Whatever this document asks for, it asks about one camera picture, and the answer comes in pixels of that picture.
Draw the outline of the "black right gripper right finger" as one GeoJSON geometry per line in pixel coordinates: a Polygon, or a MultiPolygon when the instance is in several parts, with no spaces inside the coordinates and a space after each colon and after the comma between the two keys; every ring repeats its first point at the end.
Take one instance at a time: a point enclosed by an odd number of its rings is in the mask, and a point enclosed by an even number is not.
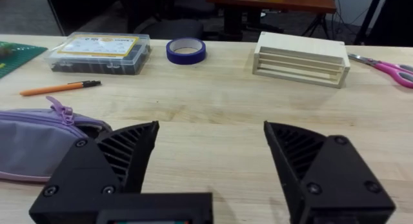
{"type": "Polygon", "coordinates": [[[291,223],[386,223],[396,205],[351,141],[266,121],[291,223]]]}

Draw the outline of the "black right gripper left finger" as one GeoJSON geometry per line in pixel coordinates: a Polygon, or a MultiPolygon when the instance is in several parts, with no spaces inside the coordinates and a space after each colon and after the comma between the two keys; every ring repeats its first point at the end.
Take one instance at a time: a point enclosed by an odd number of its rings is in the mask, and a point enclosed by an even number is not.
{"type": "Polygon", "coordinates": [[[97,223],[104,212],[143,208],[158,121],[76,141],[29,210],[35,223],[97,223]]]}

